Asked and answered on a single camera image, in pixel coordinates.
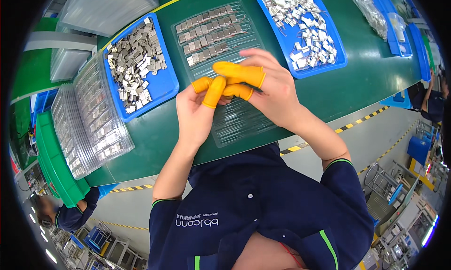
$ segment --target blue plastic tray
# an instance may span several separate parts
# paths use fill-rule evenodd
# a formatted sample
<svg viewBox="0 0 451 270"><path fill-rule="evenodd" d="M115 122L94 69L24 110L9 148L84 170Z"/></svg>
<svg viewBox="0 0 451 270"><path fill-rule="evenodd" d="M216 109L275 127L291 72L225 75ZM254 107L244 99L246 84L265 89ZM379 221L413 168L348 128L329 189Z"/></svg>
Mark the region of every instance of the blue plastic tray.
<svg viewBox="0 0 451 270"><path fill-rule="evenodd" d="M429 70L428 54L424 46L423 37L418 27L411 23L409 24L410 32L414 38L414 44L417 49L418 60L420 61L421 79L424 81L431 81L431 72Z"/></svg>
<svg viewBox="0 0 451 270"><path fill-rule="evenodd" d="M410 57L412 56L412 48L410 47L409 37L407 36L407 32L404 30L404 38L405 42L399 42L396 37L395 29L393 28L392 22L388 18L389 13L398 13L395 9L391 0L373 0L374 5L378 10L384 15L385 20L387 22L387 42L388 46L390 46L390 51L392 54L400 56L400 57ZM400 46L405 48L405 52L401 51Z"/></svg>
<svg viewBox="0 0 451 270"><path fill-rule="evenodd" d="M132 119L138 117L139 115L144 114L151 108L158 106L161 103L173 98L179 92L179 81L177 80L177 76L175 75L174 67L172 66L171 59L169 58L169 53L166 49L166 44L163 39L163 35L161 34L160 25L158 24L158 19L156 18L155 13L148 13L142 16L140 19L135 21L128 28L123 30L111 43L117 43L122 38L131 34L133 29L137 27L140 23L144 22L145 18L151 18L153 20L153 24L155 25L156 35L160 42L161 51L165 57L166 69L161 69L158 71L157 75L153 75L152 73L148 73L146 78L143 79L149 82L149 86L146 89L149 89L150 97L152 98L152 102L144 105L141 109L138 109L131 114L127 114L125 112L125 108L123 106L123 102L119 99L119 86L114 83L113 76L111 75L110 65L108 61L104 59L105 69L106 69L106 77L108 79L108 84L110 85L111 94L113 96L113 101L117 112L124 122L129 122Z"/></svg>
<svg viewBox="0 0 451 270"><path fill-rule="evenodd" d="M314 0L315 4L318 5L318 7L323 10L326 11L324 15L324 13L321 13L321 15L323 16L324 20L326 21L326 29L327 29L327 33L328 35L330 35L330 37L332 37L332 40L334 41L334 46L335 49L337 50L337 56L336 56L336 62L335 64L325 64L325 65L321 65L321 66L315 66L314 68L308 68L305 70L298 70L296 71L293 68L293 64L291 63L293 60L290 58L290 53L293 50L293 47L295 46L295 42L299 42L301 44L301 46L306 46L306 42L304 39L296 37L296 34L298 33L298 31L300 31L298 26L294 26L294 27L290 27L289 25L285 26L285 30L284 33L286 34L286 37L279 31L279 29L276 26L276 23L274 22L274 20L272 19L271 15L268 12L268 9L266 8L265 4L263 3L262 0L257 0L258 4L260 5L260 7L263 10L263 13L265 14L266 18L269 21L269 24L271 25L277 40L279 41L279 45L282 48L282 52L285 56L286 59L286 63L288 64L288 69L291 72L291 75L294 76L297 79L301 79L301 78L305 78L308 76L312 76L312 75L316 75L319 73L324 73L326 71L329 70L333 70L333 69L339 69L342 67L345 67L348 64L348 58L346 56L346 52L345 52L345 48L343 47L343 42L341 42L341 38L340 35L338 34L338 31L335 27L334 22L332 21L332 18L330 17L329 12L327 11L326 7L324 6L323 2L321 0ZM304 17L309 18L309 19L314 19L312 14L307 13L304 15Z"/></svg>

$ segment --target fluorescent light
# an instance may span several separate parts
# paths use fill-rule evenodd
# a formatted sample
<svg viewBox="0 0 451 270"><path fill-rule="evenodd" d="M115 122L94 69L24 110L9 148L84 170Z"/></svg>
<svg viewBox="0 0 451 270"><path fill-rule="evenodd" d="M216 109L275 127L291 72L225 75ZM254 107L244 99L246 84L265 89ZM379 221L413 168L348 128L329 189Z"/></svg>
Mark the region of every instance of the fluorescent light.
<svg viewBox="0 0 451 270"><path fill-rule="evenodd" d="M50 251L48 249L46 249L46 253L50 257L50 259L52 259L53 262L55 262L55 264L56 264L56 258L50 253Z"/></svg>
<svg viewBox="0 0 451 270"><path fill-rule="evenodd" d="M421 245L422 245L422 246L424 246L424 245L426 244L426 242L428 241L429 236L431 235L431 233L432 233L432 226L431 226L431 228L429 228L428 233L426 234L425 238L424 238L423 241L421 242Z"/></svg>
<svg viewBox="0 0 451 270"><path fill-rule="evenodd" d="M44 240L46 241L46 243L49 242L49 240L47 240L47 238L44 236L44 234L41 232L41 236L44 238Z"/></svg>
<svg viewBox="0 0 451 270"><path fill-rule="evenodd" d="M30 218L31 218L31 220L33 221L33 223L36 224L36 220L33 218L33 216L31 215L31 213L30 213Z"/></svg>

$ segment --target wrist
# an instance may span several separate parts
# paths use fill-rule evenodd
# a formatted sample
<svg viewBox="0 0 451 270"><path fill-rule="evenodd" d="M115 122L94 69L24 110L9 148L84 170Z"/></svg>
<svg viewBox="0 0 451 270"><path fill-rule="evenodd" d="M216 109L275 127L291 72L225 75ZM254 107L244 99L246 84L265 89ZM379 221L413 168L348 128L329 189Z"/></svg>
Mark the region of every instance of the wrist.
<svg viewBox="0 0 451 270"><path fill-rule="evenodd" d="M180 151L183 152L184 155L194 158L194 156L197 154L200 146L196 146L193 144L193 142L190 142L189 140L179 138L177 141L174 151Z"/></svg>

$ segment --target black and yellow hazard stripe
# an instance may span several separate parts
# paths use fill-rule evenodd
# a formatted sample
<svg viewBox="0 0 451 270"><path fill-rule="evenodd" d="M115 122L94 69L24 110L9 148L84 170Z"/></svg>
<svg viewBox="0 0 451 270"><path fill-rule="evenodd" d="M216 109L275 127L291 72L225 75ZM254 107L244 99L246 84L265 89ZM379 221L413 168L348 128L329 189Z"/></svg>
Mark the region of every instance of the black and yellow hazard stripe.
<svg viewBox="0 0 451 270"><path fill-rule="evenodd" d="M401 138L399 138L397 141L396 141L396 143L394 143L393 145L392 145L392 147L390 148L390 149L388 149L385 153L383 153L380 157L378 157L377 159L376 159L376 161L379 161L382 157L384 157L386 154L388 154L388 152L389 151L391 151L406 135L407 135L407 133L409 133L409 131L413 128L413 126L416 124L418 122L418 120L416 120L413 124L412 124L412 126L409 128L409 130L407 130L405 133L404 133L404 135L401 137ZM367 166L367 167L365 167L364 169L362 169L360 172L358 172L357 173L357 175L360 175L361 173L363 173L365 170L367 170L368 168L370 168L370 166L371 165L369 165L369 166Z"/></svg>
<svg viewBox="0 0 451 270"><path fill-rule="evenodd" d="M343 132L343 131L345 131L345 130L347 130L347 129L349 129L349 128L352 128L352 127L354 127L354 126L356 126L356 125L358 125L358 124L361 124L363 121L369 120L371 117L373 117L373 116L375 116L375 115L377 115L377 114L380 114L381 112L383 112L384 110L388 109L389 107L390 107L390 106L387 106L387 105L386 105L385 107L383 107L383 108L381 108L381 109L378 109L378 110L376 110L375 112L373 112L373 113L371 113L371 114L369 114L369 115L366 115L366 116L362 117L361 119L358 119L358 120L356 120L356 121L354 121L354 122L352 122L352 123L350 123L350 124L348 124L348 125L345 125L345 126L343 126L343 127L341 127L341 128L336 129L335 132L341 133L341 132ZM307 142L305 142L305 143L296 145L296 146L294 146L294 147L288 148L288 149L286 149L286 150L280 151L280 155L282 156L282 155L285 155L285 154L289 154L289 153L291 153L291 152L294 152L294 151L303 149L303 148L308 147L308 146L309 146L309 144L308 144Z"/></svg>
<svg viewBox="0 0 451 270"><path fill-rule="evenodd" d="M121 225L121 224L116 224L116 223L111 223L111 222L105 222L102 220L97 220L94 218L89 218L93 221L98 221L100 223L104 223L104 224L108 224L108 225L112 225L112 226L118 226L118 227L124 227L124 228L130 228L130 229L137 229L137 230L149 230L149 228L144 228L144 227L135 227L135 226L128 226L128 225Z"/></svg>
<svg viewBox="0 0 451 270"><path fill-rule="evenodd" d="M137 190L150 189L150 188L153 188L153 186L152 185L140 185L140 186L127 187L127 188L112 189L110 191L110 193L130 192L130 191L137 191Z"/></svg>

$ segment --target green workbench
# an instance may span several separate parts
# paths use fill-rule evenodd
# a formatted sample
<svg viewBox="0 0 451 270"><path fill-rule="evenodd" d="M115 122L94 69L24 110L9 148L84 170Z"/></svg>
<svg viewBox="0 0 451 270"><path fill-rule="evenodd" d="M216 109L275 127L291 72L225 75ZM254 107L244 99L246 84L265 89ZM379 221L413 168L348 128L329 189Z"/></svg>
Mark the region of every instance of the green workbench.
<svg viewBox="0 0 451 270"><path fill-rule="evenodd" d="M160 0L166 3L171 0ZM175 73L183 90L191 82L172 35L171 25L225 3L237 0L180 0L156 12ZM253 19L265 48L286 66L277 39L256 0L241 0ZM391 96L420 80L420 65L415 45L413 57L394 57L369 26L352 0L322 0L327 7L348 56L344 68L296 80L300 102L324 122L348 115ZM127 123L135 148L108 162L85 179L91 187L128 181L160 173L179 135L175 99ZM293 133L276 127L217 148L211 134L197 153L200 164L286 138Z"/></svg>

